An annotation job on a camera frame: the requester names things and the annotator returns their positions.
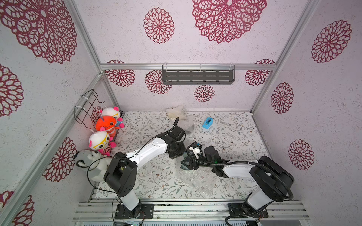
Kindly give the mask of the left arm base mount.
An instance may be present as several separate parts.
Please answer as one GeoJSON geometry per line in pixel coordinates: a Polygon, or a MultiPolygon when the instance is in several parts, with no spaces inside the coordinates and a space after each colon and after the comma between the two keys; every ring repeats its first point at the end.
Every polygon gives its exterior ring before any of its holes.
{"type": "Polygon", "coordinates": [[[140,203],[130,211],[124,204],[118,204],[114,219],[153,219],[154,207],[154,204],[140,203]]]}

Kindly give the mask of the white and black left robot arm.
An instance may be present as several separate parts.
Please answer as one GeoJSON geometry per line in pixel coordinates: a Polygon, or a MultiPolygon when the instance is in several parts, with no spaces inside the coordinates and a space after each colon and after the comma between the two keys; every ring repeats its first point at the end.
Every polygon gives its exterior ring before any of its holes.
{"type": "Polygon", "coordinates": [[[182,156],[186,151],[185,138],[186,132],[178,126],[173,126],[170,130],[156,135],[142,148],[113,156],[104,175],[104,181],[118,195],[128,211],[135,210],[140,204],[134,191],[138,169],[165,153],[171,159],[182,156]]]}

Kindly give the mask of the blue tape dispenser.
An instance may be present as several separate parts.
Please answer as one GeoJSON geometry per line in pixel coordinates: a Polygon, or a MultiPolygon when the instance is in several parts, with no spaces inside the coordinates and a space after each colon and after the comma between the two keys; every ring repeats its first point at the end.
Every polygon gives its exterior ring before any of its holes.
{"type": "Polygon", "coordinates": [[[207,117],[206,120],[204,121],[202,128],[205,130],[209,130],[210,127],[213,125],[214,119],[211,117],[207,117]]]}

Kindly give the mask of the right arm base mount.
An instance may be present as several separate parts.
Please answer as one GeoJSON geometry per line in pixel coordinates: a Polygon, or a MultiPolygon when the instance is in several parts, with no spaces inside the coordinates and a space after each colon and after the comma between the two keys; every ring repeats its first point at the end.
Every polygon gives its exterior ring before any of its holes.
{"type": "Polygon", "coordinates": [[[268,218],[266,205],[263,209],[254,209],[247,202],[228,203],[230,218],[268,218]]]}

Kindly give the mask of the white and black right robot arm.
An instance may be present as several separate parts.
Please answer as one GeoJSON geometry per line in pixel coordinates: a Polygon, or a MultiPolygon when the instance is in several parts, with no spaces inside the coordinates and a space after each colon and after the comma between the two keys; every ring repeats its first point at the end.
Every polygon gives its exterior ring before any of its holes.
{"type": "Polygon", "coordinates": [[[259,212],[272,202],[294,198],[293,176],[267,156],[260,157],[257,162],[231,162],[221,158],[213,146],[202,148],[196,142],[188,146],[184,156],[181,165],[186,170],[209,167],[220,178],[252,178],[259,188],[242,203],[241,211],[245,214],[259,212]]]}

